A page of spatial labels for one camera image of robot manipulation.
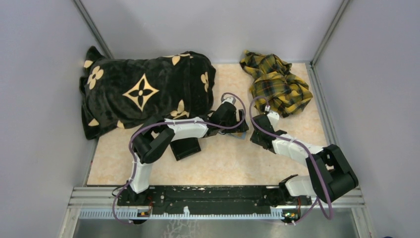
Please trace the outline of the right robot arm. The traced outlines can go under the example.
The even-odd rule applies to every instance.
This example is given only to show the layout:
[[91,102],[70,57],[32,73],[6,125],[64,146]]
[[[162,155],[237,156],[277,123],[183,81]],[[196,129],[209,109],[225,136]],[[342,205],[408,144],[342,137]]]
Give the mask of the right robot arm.
[[251,119],[254,132],[250,141],[276,155],[287,156],[306,166],[307,176],[291,175],[280,182],[279,199],[292,204],[298,196],[317,197],[333,202],[359,185],[347,158],[335,144],[316,146],[302,142],[283,130],[274,130],[279,115],[269,112]]

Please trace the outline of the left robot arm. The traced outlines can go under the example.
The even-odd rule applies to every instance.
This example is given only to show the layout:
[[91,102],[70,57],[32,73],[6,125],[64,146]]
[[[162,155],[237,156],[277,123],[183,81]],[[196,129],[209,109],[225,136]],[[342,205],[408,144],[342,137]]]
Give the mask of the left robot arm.
[[217,134],[247,132],[246,110],[224,100],[210,116],[191,119],[151,117],[130,138],[129,151],[133,156],[132,174],[118,196],[119,205],[143,205],[149,198],[150,175],[153,164],[168,147],[177,160],[200,152],[200,138]]

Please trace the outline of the yellow plaid cloth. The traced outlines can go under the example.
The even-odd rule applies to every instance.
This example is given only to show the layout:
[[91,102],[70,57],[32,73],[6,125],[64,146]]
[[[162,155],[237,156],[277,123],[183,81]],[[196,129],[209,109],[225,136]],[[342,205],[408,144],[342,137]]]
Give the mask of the yellow plaid cloth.
[[292,64],[275,54],[244,51],[241,68],[253,79],[250,93],[254,107],[262,112],[268,105],[283,118],[301,113],[314,97],[309,85],[291,72]]

